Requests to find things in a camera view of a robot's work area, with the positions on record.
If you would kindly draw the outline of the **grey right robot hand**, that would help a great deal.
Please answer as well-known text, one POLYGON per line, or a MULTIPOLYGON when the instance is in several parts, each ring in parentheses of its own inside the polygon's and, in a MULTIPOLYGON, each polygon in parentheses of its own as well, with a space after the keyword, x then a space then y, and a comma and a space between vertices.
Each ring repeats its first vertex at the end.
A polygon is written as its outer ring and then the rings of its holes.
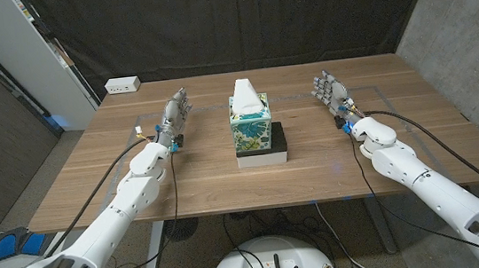
POLYGON ((349 97, 345 85, 326 70, 322 71, 322 75, 322 77, 317 76, 313 79, 314 89, 311 94, 326 106, 334 119, 337 122, 354 124, 365 118, 364 113, 355 106, 355 102, 349 97))

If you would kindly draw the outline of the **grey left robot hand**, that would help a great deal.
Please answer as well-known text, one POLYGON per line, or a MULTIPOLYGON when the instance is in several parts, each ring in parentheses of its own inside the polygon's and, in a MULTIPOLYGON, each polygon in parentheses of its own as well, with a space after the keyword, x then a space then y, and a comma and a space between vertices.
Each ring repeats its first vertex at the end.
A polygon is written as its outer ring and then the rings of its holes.
POLYGON ((164 107, 156 142, 166 147, 171 146, 177 136, 184 132, 185 121, 191 109, 186 89, 178 90, 164 107))

